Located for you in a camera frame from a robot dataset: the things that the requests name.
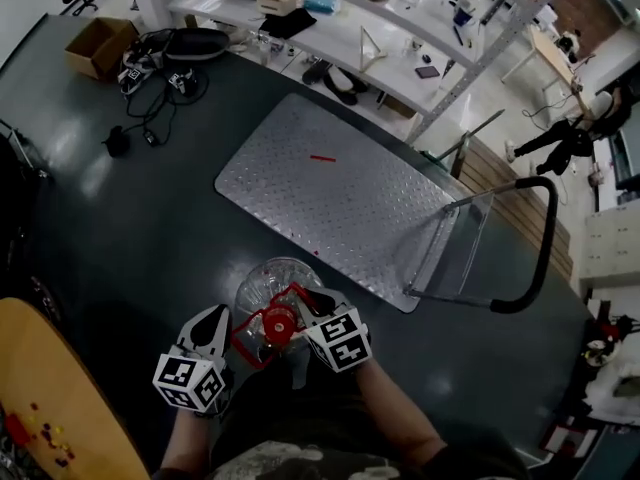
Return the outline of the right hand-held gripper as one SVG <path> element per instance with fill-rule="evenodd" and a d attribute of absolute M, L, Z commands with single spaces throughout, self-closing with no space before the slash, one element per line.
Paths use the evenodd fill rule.
<path fill-rule="evenodd" d="M 295 289 L 304 337 L 316 356 L 335 373 L 350 370 L 372 358 L 368 328 L 343 293 L 324 287 Z M 337 314 L 320 323 L 329 314 Z"/>

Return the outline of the clear water jug red cap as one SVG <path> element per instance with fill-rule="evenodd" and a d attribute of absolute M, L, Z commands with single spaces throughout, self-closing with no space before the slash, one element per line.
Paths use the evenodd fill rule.
<path fill-rule="evenodd" d="M 295 289 L 322 287 L 304 262 L 272 258 L 254 268 L 240 284 L 232 311 L 231 344 L 255 369 L 264 369 L 277 355 L 303 339 Z"/>

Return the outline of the grey platform trolley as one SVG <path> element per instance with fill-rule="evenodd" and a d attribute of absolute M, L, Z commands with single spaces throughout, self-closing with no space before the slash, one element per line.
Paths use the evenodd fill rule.
<path fill-rule="evenodd" d="M 332 157 L 335 163 L 310 159 Z M 423 300 L 515 314 L 538 296 L 548 269 L 558 194 L 520 178 L 462 197 L 309 99 L 289 94 L 214 183 L 238 207 L 396 309 Z M 539 187 L 549 203 L 533 277 L 512 299 L 463 288 L 497 195 Z"/>

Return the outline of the person's right forearm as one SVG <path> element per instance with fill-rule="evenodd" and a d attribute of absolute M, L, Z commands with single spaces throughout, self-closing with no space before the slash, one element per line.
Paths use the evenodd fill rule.
<path fill-rule="evenodd" d="M 377 428 L 406 462 L 423 466 L 447 447 L 425 413 L 375 359 L 358 367 L 355 378 Z"/>

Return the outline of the person's left forearm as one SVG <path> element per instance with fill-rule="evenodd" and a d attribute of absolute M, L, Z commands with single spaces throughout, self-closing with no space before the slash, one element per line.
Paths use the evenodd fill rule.
<path fill-rule="evenodd" d="M 209 470 L 212 435 L 210 419 L 179 409 L 160 468 L 204 478 Z"/>

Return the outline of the person's dark patterned shirt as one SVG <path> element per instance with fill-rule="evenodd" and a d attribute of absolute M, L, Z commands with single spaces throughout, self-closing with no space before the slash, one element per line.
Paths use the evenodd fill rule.
<path fill-rule="evenodd" d="M 531 480 L 517 457 L 448 445 L 422 466 L 370 453 L 267 440 L 202 476 L 161 468 L 151 480 Z"/>

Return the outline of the pile of small colourful beads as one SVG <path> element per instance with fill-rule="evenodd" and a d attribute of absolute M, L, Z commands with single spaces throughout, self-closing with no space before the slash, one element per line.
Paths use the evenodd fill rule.
<path fill-rule="evenodd" d="M 9 414 L 16 414 L 30 432 L 31 439 L 24 446 L 17 446 L 19 451 L 26 451 L 43 467 L 48 460 L 57 468 L 68 468 L 74 460 L 74 455 L 68 444 L 61 440 L 63 428 L 51 424 L 45 417 L 43 408 L 37 402 L 29 402 L 25 408 L 9 409 Z"/>

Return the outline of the small black device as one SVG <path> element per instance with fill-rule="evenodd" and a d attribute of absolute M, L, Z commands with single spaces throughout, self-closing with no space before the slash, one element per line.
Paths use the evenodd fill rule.
<path fill-rule="evenodd" d="M 118 158 L 124 156 L 130 149 L 130 139 L 122 126 L 113 127 L 109 136 L 103 141 L 110 157 Z"/>

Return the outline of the black and white slippers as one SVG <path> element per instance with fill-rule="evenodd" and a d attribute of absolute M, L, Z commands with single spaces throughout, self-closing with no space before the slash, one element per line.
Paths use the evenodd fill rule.
<path fill-rule="evenodd" d="M 355 106 L 358 103 L 358 95 L 368 91 L 365 82 L 334 65 L 324 74 L 323 83 L 346 106 Z"/>

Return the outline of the grey pole with green base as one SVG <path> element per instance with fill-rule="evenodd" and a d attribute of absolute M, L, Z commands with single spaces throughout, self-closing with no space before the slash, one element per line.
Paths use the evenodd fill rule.
<path fill-rule="evenodd" d="M 469 140 L 473 136 L 475 136 L 477 132 L 479 132 L 479 131 L 483 130 L 484 128 L 486 128 L 487 126 L 489 126 L 496 119 L 501 117 L 504 114 L 504 112 L 505 112 L 505 109 L 500 109 L 500 110 L 496 111 L 494 114 L 492 114 L 485 121 L 480 123 L 478 126 L 476 126 L 474 129 L 467 130 L 466 132 L 463 133 L 461 138 L 456 143 L 454 143 L 451 147 L 446 149 L 443 153 L 439 154 L 438 156 L 433 156 L 430 152 L 428 152 L 426 150 L 420 151 L 420 154 L 423 157 L 427 158 L 432 163 L 435 163 L 435 164 L 437 164 L 439 166 L 442 166 L 442 161 L 444 159 L 446 159 L 447 157 L 449 157 L 453 153 L 460 153 L 466 147 L 466 145 L 468 144 Z"/>

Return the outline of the black oval case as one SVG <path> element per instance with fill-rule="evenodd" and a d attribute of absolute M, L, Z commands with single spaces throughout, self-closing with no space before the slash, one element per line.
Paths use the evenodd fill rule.
<path fill-rule="evenodd" d="M 172 61 L 206 61 L 223 54 L 230 45 L 225 32 L 207 28 L 182 28 L 173 32 L 164 55 Z"/>

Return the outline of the pile of red black gear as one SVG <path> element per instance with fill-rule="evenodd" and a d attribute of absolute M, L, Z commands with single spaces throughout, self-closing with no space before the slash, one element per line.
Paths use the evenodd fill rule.
<path fill-rule="evenodd" d="M 627 315 L 606 318 L 597 323 L 595 337 L 587 342 L 582 357 L 590 367 L 603 367 L 617 356 L 625 338 L 636 333 L 640 333 L 639 320 Z"/>

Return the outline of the white locker cabinet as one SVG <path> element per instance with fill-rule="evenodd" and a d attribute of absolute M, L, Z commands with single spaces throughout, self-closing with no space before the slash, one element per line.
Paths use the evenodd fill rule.
<path fill-rule="evenodd" d="M 586 218 L 579 281 L 594 289 L 640 285 L 640 199 Z"/>

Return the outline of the open cardboard box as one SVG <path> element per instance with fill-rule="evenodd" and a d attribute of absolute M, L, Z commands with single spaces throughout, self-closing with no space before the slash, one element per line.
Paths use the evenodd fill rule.
<path fill-rule="evenodd" d="M 130 20 L 99 17 L 67 45 L 65 56 L 77 72 L 99 81 L 113 81 L 123 54 L 138 39 Z"/>

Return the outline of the black metal frame rack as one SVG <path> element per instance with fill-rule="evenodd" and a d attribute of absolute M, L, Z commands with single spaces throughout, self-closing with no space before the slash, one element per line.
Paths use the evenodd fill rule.
<path fill-rule="evenodd" d="M 7 130 L 7 141 L 19 152 L 18 159 L 28 167 L 28 169 L 42 179 L 50 179 L 51 174 L 44 168 L 35 165 L 25 148 L 31 148 L 35 151 L 35 147 L 27 140 L 27 138 L 15 127 L 9 125 L 3 119 L 0 119 L 0 126 Z"/>

